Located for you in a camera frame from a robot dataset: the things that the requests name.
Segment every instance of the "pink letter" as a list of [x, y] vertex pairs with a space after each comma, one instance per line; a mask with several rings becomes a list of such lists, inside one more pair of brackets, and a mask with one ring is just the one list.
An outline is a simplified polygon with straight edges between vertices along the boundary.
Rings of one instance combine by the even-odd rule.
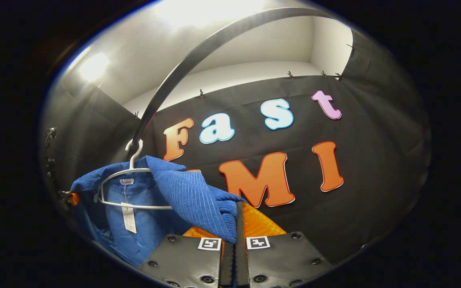
[[341, 118], [341, 112], [333, 109], [332, 104], [330, 104], [330, 101], [332, 101], [332, 97], [330, 95], [325, 95], [322, 91], [317, 91], [312, 98], [320, 104], [321, 109], [323, 109], [330, 119], [337, 120]]

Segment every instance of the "binder clip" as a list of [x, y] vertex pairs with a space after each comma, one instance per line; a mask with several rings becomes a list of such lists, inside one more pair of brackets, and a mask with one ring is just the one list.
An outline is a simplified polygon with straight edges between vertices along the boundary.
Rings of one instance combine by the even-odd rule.
[[344, 79], [344, 77], [342, 77], [342, 75], [340, 75], [339, 73], [336, 73], [337, 76], [334, 76], [334, 77], [338, 77], [337, 81], [341, 81], [342, 79]]

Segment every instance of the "ceiling light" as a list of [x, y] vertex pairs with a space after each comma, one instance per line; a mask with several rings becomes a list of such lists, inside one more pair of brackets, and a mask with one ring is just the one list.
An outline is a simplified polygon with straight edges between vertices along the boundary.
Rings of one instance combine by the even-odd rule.
[[102, 75], [108, 63], [108, 57], [104, 53], [99, 53], [83, 63], [79, 72], [85, 80], [93, 81]]

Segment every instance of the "hanger hook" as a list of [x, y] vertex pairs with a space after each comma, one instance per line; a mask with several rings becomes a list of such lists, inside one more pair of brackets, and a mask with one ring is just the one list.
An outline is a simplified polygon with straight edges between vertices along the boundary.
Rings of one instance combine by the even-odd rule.
[[[133, 144], [133, 139], [131, 139], [131, 141], [129, 141], [128, 144], [126, 145], [126, 151], [129, 151], [131, 144]], [[129, 169], [134, 169], [134, 162], [136, 161], [136, 158], [140, 157], [142, 148], [143, 148], [143, 140], [140, 139], [138, 141], [138, 149], [136, 150], [136, 153], [133, 156], [131, 156], [131, 160], [129, 162]]]

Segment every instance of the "clothing tag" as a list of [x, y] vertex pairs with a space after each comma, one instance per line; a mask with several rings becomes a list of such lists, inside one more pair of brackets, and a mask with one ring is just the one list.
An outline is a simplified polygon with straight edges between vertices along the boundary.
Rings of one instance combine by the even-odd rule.
[[134, 179], [121, 179], [120, 184], [122, 184], [122, 185], [132, 185], [132, 184], [134, 184]]
[[137, 234], [136, 224], [134, 220], [134, 209], [131, 207], [122, 207], [122, 214], [124, 215], [124, 225], [126, 226], [126, 230], [131, 231], [134, 234]]

